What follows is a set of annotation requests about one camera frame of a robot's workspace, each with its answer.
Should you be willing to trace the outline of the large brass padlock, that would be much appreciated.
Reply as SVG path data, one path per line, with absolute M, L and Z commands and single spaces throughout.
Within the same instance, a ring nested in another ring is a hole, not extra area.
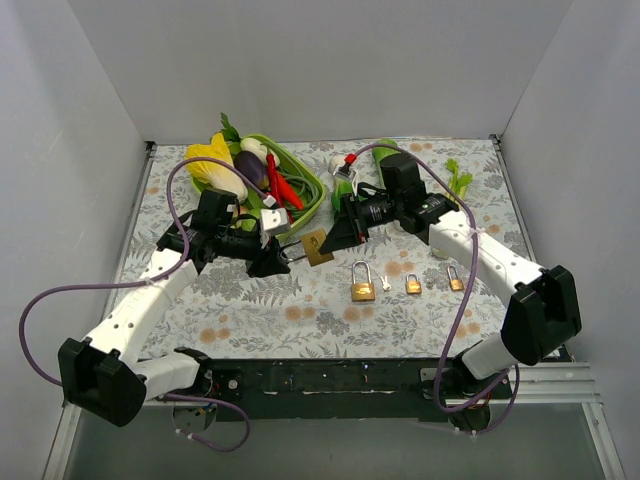
M 316 267 L 335 259 L 333 253 L 321 252 L 321 247 L 326 240 L 326 231 L 322 228 L 303 234 L 299 240 L 285 245 L 282 250 L 286 252 L 288 249 L 300 245 L 304 254 L 297 257 L 287 257 L 286 262 L 292 263 L 300 260 L 306 260 L 310 267 Z

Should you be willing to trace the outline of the brass padlock long shackle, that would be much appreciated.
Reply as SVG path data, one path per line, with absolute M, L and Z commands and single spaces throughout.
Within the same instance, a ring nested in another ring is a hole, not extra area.
M 362 271 L 366 278 L 358 280 L 358 272 Z M 356 261 L 351 266 L 351 299 L 354 302 L 374 301 L 375 287 L 371 276 L 371 269 L 366 261 Z

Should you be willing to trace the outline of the small brass padlock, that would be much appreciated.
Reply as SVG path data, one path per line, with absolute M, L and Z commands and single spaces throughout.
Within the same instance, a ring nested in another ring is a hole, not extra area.
M 422 293 L 421 282 L 415 273 L 408 273 L 406 275 L 405 289 L 408 295 L 419 295 Z

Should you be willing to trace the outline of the tiny brass padlock with key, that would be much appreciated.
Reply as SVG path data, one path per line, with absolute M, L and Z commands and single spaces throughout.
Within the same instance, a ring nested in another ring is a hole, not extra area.
M 447 275 L 449 278 L 449 284 L 452 291 L 464 291 L 465 285 L 462 279 L 459 277 L 457 269 L 454 265 L 448 265 L 446 267 Z

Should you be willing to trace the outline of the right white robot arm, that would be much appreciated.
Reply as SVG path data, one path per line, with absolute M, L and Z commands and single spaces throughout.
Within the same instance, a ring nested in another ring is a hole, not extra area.
M 506 307 L 500 331 L 458 354 L 441 375 L 447 392 L 475 397 L 516 364 L 534 366 L 582 329 L 573 275 L 544 268 L 482 232 L 450 198 L 427 191 L 418 160 L 397 151 L 380 162 L 383 188 L 360 184 L 340 198 L 322 254 L 356 247 L 370 228 L 396 221 L 480 279 Z

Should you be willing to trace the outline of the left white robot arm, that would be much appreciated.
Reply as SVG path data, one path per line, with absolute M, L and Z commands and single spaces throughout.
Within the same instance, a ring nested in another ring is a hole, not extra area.
M 236 227 L 236 195 L 204 191 L 196 209 L 177 217 L 161 236 L 136 288 L 83 340 L 67 339 L 58 352 L 65 399 L 121 427 L 143 404 L 183 392 L 205 398 L 215 382 L 209 357 L 180 347 L 155 360 L 141 350 L 155 325 L 204 267 L 218 257 L 243 260 L 251 277 L 287 274 L 288 262 L 277 239 L 290 230 L 286 210 L 272 197 L 252 230 Z

